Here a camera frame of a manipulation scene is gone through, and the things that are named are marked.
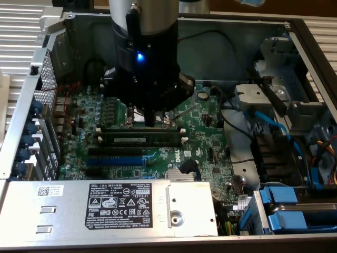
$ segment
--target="ventilation grille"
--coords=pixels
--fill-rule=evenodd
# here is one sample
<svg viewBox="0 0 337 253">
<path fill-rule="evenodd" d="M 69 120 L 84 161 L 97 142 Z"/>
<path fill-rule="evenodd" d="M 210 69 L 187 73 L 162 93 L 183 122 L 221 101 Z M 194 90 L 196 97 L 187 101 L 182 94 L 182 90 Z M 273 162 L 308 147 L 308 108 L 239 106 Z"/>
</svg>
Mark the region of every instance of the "ventilation grille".
<svg viewBox="0 0 337 253">
<path fill-rule="evenodd" d="M 43 61 L 41 81 L 42 81 L 42 88 L 40 91 L 35 91 L 34 93 L 35 99 L 43 104 L 48 104 L 51 111 L 53 111 L 56 99 L 57 83 L 49 52 L 47 52 L 46 57 L 44 58 Z"/>
</svg>

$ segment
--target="chip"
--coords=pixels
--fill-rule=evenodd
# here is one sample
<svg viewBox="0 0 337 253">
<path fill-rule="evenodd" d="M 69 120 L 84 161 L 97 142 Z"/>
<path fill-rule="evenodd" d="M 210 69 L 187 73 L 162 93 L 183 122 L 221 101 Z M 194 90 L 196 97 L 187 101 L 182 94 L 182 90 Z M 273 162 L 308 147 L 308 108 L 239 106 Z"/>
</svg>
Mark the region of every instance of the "chip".
<svg viewBox="0 0 337 253">
<path fill-rule="evenodd" d="M 213 174 L 220 174 L 220 168 L 213 168 Z"/>
<path fill-rule="evenodd" d="M 213 147 L 220 147 L 220 141 L 212 141 Z"/>
<path fill-rule="evenodd" d="M 199 115 L 199 111 L 193 111 L 192 112 L 192 117 L 194 118 L 198 118 L 200 115 Z"/>
</svg>

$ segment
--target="barcode sticker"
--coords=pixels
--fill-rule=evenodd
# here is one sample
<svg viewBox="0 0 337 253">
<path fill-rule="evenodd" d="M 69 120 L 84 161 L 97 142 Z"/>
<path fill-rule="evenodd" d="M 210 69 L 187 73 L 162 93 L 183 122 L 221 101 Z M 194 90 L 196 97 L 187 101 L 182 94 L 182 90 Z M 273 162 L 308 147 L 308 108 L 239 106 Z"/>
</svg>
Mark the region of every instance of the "barcode sticker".
<svg viewBox="0 0 337 253">
<path fill-rule="evenodd" d="M 239 210 L 244 210 L 246 206 L 248 206 L 249 200 L 248 200 L 248 195 L 240 195 L 239 199 L 237 201 L 238 209 Z"/>
<path fill-rule="evenodd" d="M 63 195 L 63 186 L 39 186 L 38 197 L 60 197 Z"/>
<path fill-rule="evenodd" d="M 191 156 L 192 156 L 192 153 L 190 152 L 190 150 L 185 150 L 185 151 L 184 151 L 184 156 L 185 156 L 185 157 L 191 157 Z"/>
</svg>

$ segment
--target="robotic arm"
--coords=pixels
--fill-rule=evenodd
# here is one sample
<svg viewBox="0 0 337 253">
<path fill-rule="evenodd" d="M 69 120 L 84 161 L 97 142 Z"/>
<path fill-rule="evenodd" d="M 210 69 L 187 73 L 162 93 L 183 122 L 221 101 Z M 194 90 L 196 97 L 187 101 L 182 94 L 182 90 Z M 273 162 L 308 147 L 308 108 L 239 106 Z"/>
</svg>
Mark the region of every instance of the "robotic arm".
<svg viewBox="0 0 337 253">
<path fill-rule="evenodd" d="M 170 111 L 193 95 L 195 81 L 177 63 L 179 0 L 110 0 L 116 68 L 103 78 L 105 94 L 144 112 Z"/>
</svg>

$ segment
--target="blue led light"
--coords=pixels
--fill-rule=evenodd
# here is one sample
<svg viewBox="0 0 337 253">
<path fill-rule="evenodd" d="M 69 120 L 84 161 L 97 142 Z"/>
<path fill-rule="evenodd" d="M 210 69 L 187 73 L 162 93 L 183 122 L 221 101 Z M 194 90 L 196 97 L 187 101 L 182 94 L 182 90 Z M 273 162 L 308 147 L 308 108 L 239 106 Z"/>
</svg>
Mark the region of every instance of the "blue led light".
<svg viewBox="0 0 337 253">
<path fill-rule="evenodd" d="M 142 55 L 141 53 L 138 53 L 137 61 L 138 61 L 138 62 L 144 62 L 144 60 L 145 60 L 144 55 Z"/>
</svg>

